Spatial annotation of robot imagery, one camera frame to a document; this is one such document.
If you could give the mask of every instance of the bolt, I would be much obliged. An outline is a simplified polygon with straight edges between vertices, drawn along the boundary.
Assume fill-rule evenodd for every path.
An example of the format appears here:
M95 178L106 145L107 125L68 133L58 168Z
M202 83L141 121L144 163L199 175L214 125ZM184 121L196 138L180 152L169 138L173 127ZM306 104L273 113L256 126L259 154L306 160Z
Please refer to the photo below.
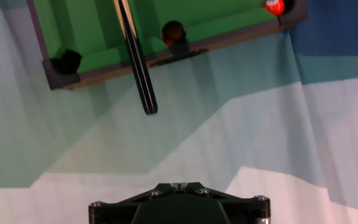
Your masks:
M90 206L97 208L97 207L102 207L104 204L105 204L104 202L93 202L90 204Z
M258 195L258 196L255 196L255 199L258 200L258 201L264 201L264 200L267 200L269 198L266 197L266 196L263 196L263 195Z
M209 194L211 192L210 189L199 189L196 191L198 194Z
M156 196L159 196L160 194L162 194L161 191L159 191L159 190L152 190L152 191L150 191L149 196L151 196L151 197L156 197Z

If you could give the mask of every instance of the red ball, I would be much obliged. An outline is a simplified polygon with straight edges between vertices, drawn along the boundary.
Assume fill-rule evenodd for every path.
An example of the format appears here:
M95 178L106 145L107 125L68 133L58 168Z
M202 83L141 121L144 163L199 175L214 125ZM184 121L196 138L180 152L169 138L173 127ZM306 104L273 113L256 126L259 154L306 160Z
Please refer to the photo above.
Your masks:
M281 16L284 13L285 5L283 0L266 0L265 9L274 16Z

